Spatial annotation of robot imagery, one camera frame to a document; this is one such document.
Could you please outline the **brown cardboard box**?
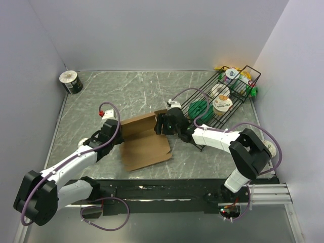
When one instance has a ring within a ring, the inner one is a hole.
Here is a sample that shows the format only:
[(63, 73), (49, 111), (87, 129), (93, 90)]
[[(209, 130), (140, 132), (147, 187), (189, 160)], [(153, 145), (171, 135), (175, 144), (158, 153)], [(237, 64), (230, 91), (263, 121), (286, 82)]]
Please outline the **brown cardboard box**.
[(167, 137), (154, 131), (157, 115), (165, 112), (165, 109), (157, 110), (121, 121), (124, 142), (119, 150), (126, 171), (135, 171), (172, 157)]

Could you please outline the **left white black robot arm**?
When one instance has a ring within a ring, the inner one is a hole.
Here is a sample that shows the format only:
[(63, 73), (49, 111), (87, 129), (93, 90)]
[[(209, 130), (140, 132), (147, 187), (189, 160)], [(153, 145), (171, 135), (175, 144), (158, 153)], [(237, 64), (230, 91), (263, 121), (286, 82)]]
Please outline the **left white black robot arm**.
[(31, 170), (20, 185), (13, 208), (38, 226), (47, 224), (56, 212), (80, 200), (93, 204), (100, 197), (100, 183), (90, 177), (69, 181), (83, 169), (108, 155), (115, 145), (123, 143), (120, 122), (107, 119), (74, 153), (41, 172)]

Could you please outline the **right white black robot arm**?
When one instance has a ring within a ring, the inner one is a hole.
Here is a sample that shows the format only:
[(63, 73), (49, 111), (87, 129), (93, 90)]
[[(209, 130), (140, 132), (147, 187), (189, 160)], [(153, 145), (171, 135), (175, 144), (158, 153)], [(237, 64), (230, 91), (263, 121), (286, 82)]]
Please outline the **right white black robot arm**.
[(253, 130), (226, 132), (203, 124), (196, 126), (180, 108), (158, 114), (154, 131), (158, 135), (177, 135), (185, 143), (209, 146), (231, 154), (236, 169), (221, 189), (222, 198), (228, 202), (234, 201), (239, 190), (255, 180), (272, 158), (270, 150)]

